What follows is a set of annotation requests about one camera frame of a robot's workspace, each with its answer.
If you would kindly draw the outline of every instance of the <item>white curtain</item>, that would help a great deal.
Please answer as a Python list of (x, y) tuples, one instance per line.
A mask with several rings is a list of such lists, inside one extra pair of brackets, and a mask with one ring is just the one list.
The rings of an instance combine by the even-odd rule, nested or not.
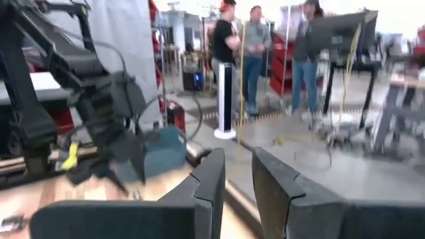
[[(64, 2), (67, 0), (50, 0)], [(147, 0), (87, 0), (90, 4), (89, 23), (94, 40), (114, 45), (124, 56), (129, 73), (136, 77), (145, 99), (156, 97), (158, 90), (155, 79), (151, 21)], [(51, 13), (48, 18), (59, 27), (80, 35), (78, 20), (66, 13)], [(81, 40), (70, 37), (75, 43)], [(121, 70), (118, 55), (107, 48), (96, 47), (102, 64), (110, 71)], [(143, 127), (150, 127), (160, 119), (159, 105), (151, 105), (141, 118)]]

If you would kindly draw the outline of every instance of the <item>wooden table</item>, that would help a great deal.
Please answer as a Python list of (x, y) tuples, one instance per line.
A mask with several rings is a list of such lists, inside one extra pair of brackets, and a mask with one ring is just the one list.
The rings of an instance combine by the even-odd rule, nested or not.
[[(144, 200), (157, 200), (176, 187), (192, 171), (188, 165), (180, 169), (149, 178), (143, 186), (141, 183), (128, 183), (126, 187), (130, 195), (139, 194)], [(7, 191), (0, 191), (0, 220), (24, 214), (25, 218), (43, 206), (60, 200), (133, 200), (125, 197), (107, 180), (92, 177), (90, 180), (73, 187), (65, 177), (41, 181)], [(224, 239), (254, 239), (254, 234), (224, 204), (222, 219), (222, 237)], [(29, 239), (27, 230), (0, 239)]]

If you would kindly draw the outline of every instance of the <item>computer monitor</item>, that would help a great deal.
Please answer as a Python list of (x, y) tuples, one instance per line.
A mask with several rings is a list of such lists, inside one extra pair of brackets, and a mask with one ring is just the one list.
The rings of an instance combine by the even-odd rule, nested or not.
[(363, 11), (316, 19), (311, 23), (311, 48), (314, 51), (329, 49), (348, 53), (357, 27), (361, 24), (357, 52), (368, 50), (375, 41), (377, 17), (378, 11)]

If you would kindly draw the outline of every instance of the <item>person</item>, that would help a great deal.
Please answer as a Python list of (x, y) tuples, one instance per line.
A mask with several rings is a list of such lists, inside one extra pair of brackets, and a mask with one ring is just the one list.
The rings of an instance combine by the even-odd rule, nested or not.
[(238, 109), (238, 87), (236, 77), (236, 61), (233, 52), (240, 47), (240, 38), (236, 34), (236, 29), (232, 26), (234, 20), (234, 10), (236, 2), (234, 0), (224, 0), (220, 5), (220, 19), (217, 20), (212, 33), (211, 53), (212, 71), (216, 76), (220, 76), (220, 64), (228, 63), (232, 65), (232, 101), (225, 104), (232, 104), (234, 110)]
[(295, 39), (295, 48), (292, 60), (292, 114), (299, 112), (301, 103), (301, 88), (303, 82), (307, 90), (308, 108), (314, 123), (314, 115), (317, 110), (317, 85), (316, 72), (320, 52), (309, 49), (309, 45), (314, 41), (311, 39), (310, 22), (318, 17), (323, 17), (323, 9), (318, 0), (307, 0), (302, 10), (305, 21), (298, 26)]
[(272, 44), (267, 25), (260, 22), (262, 10), (260, 6), (253, 6), (250, 20), (245, 23), (244, 62), (243, 62), (243, 96), (246, 102), (246, 113), (258, 114), (257, 85), (263, 66), (263, 53)]

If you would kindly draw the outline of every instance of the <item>man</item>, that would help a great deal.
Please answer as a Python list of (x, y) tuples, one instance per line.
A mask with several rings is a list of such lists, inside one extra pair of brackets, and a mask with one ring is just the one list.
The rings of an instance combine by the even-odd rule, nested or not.
[(246, 102), (246, 113), (258, 114), (257, 85), (263, 66), (263, 53), (272, 44), (267, 25), (260, 22), (262, 11), (260, 6), (251, 8), (251, 18), (246, 23), (244, 62), (243, 62), (243, 94)]
[(233, 99), (225, 104), (232, 104), (233, 109), (238, 108), (238, 87), (236, 80), (236, 61), (233, 52), (240, 47), (240, 38), (232, 26), (234, 20), (234, 0), (224, 0), (220, 6), (221, 18), (216, 22), (214, 32), (211, 37), (211, 66), (214, 74), (219, 76), (220, 63), (230, 63), (233, 65)]

